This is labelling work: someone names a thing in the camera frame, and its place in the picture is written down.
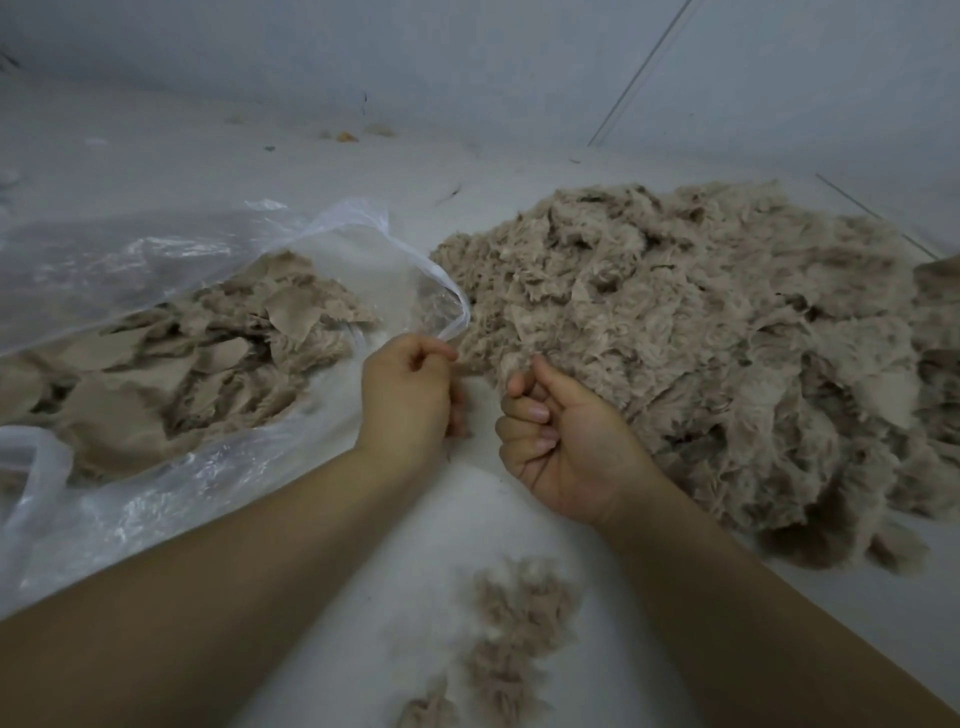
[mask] white floor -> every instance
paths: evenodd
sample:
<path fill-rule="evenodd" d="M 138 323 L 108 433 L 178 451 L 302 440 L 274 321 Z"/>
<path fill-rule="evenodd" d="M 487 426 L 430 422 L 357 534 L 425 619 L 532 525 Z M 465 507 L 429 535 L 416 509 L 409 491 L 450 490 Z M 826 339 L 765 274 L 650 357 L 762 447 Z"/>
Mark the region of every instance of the white floor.
<path fill-rule="evenodd" d="M 560 186 L 629 181 L 667 190 L 776 176 L 696 158 L 529 152 L 405 130 L 383 138 L 362 129 L 360 119 L 291 119 L 258 106 L 5 80 L 0 168 L 18 169 L 24 181 L 10 191 L 0 226 L 263 198 L 311 212 L 363 194 L 384 201 L 400 237 L 428 251 L 457 230 L 490 227 Z M 360 142 L 320 138 L 323 131 L 344 130 Z M 88 143 L 90 137 L 106 144 Z M 780 179 L 798 204 L 859 211 L 818 180 Z M 914 249 L 911 254 L 923 259 Z M 545 697 L 554 714 L 544 724 L 696 724 L 609 554 L 585 529 L 532 503 L 502 470 L 492 433 L 496 397 L 483 382 L 471 387 L 477 436 L 450 453 L 429 495 L 318 619 L 237 725 L 391 724 L 400 702 L 455 657 L 468 630 L 462 600 L 472 570 L 525 555 L 557 558 L 588 590 L 579 641 L 548 666 Z M 915 579 L 870 566 L 830 573 L 774 569 L 960 710 L 960 528 L 913 525 L 931 546 L 927 570 Z"/>

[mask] plastic bag handle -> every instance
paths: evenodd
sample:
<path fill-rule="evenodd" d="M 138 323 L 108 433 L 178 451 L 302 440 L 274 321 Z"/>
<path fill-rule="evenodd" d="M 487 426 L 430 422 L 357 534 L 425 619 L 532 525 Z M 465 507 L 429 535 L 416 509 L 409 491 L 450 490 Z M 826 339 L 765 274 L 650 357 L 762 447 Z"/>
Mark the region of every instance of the plastic bag handle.
<path fill-rule="evenodd" d="M 467 328 L 470 323 L 470 305 L 467 296 L 441 266 L 390 234 L 390 213 L 380 203 L 365 197 L 348 197 L 320 213 L 314 218 L 313 222 L 296 233 L 291 240 L 336 231 L 350 225 L 363 225 L 380 231 L 380 234 L 387 238 L 391 245 L 402 250 L 427 276 L 457 297 L 460 302 L 460 316 L 446 325 L 440 333 L 440 338 L 451 339 Z"/>
<path fill-rule="evenodd" d="M 0 618 L 17 608 L 17 595 L 34 541 L 53 519 L 73 468 L 73 452 L 40 427 L 0 427 L 0 468 L 27 473 L 27 485 L 0 530 Z"/>

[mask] fingernail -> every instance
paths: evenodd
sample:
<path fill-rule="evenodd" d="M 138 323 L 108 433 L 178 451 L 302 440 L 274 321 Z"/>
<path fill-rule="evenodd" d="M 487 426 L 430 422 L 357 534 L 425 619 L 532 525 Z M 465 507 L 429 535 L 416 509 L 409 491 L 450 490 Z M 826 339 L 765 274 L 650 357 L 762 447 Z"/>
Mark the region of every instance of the fingernail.
<path fill-rule="evenodd" d="M 534 420 L 540 420 L 542 423 L 545 423 L 550 419 L 550 410 L 547 409 L 545 404 L 531 404 L 530 416 Z"/>

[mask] beige fiber pile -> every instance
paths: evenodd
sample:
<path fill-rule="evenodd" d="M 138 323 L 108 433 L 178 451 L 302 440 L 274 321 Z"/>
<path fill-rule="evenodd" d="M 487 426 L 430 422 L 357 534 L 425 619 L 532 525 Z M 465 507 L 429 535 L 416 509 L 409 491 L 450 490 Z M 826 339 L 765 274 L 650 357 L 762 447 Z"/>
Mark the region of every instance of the beige fiber pile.
<path fill-rule="evenodd" d="M 553 562 L 510 562 L 509 578 L 488 571 L 473 579 L 473 605 L 484 633 L 471 641 L 463 672 L 471 714 L 490 728 L 519 728 L 543 716 L 539 696 L 545 673 L 537 661 L 569 644 L 570 623 L 580 607 L 580 590 L 562 579 Z M 446 676 L 424 697 L 409 701 L 396 728 L 456 728 L 460 715 L 446 697 Z"/>
<path fill-rule="evenodd" d="M 782 555 L 910 571 L 925 546 L 888 511 L 960 511 L 960 277 L 915 274 L 881 221 L 775 184 L 593 187 L 433 258 L 473 305 L 465 364 L 502 385 L 543 352 Z"/>
<path fill-rule="evenodd" d="M 264 255 L 223 283 L 0 359 L 0 425 L 52 429 L 75 474 L 140 473 L 283 416 L 373 316 L 312 263 Z"/>
<path fill-rule="evenodd" d="M 417 697 L 403 706 L 396 728 L 457 728 L 460 714 L 446 697 L 446 676 L 434 682 L 424 697 Z"/>

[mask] transparent plastic bag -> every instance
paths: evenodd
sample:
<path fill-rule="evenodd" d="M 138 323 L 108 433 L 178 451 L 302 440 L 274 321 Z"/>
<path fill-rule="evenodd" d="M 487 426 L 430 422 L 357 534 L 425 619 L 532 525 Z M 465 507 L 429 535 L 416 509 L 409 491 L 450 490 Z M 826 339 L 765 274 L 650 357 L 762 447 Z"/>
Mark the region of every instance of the transparent plastic bag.
<path fill-rule="evenodd" d="M 403 331 L 452 338 L 466 328 L 469 307 L 440 266 L 391 235 L 387 211 L 362 198 L 316 218 L 267 201 L 232 212 L 36 223 L 0 237 L 0 303 L 11 313 L 0 322 L 3 353 L 219 282 L 282 248 L 306 255 L 320 276 L 340 281 L 382 327 L 374 334 L 351 328 L 355 356 L 318 373 L 296 410 L 279 422 L 99 488 L 64 489 L 64 474 L 60 482 L 45 480 L 42 495 L 25 500 L 25 491 L 0 534 L 20 544 L 23 562 L 10 559 L 7 568 L 0 550 L 0 590 L 5 574 L 17 582 L 6 587 L 8 610 L 266 495 L 348 447 L 367 353 Z M 0 447 L 10 429 L 0 427 Z M 20 515 L 25 503 L 43 508 L 28 518 Z M 34 527 L 39 522 L 51 524 L 45 535 Z M 4 606 L 0 602 L 0 616 Z"/>
<path fill-rule="evenodd" d="M 17 604 L 33 544 L 49 528 L 72 467 L 73 453 L 52 432 L 0 427 L 0 471 L 25 480 L 22 495 L 0 520 L 0 616 Z"/>

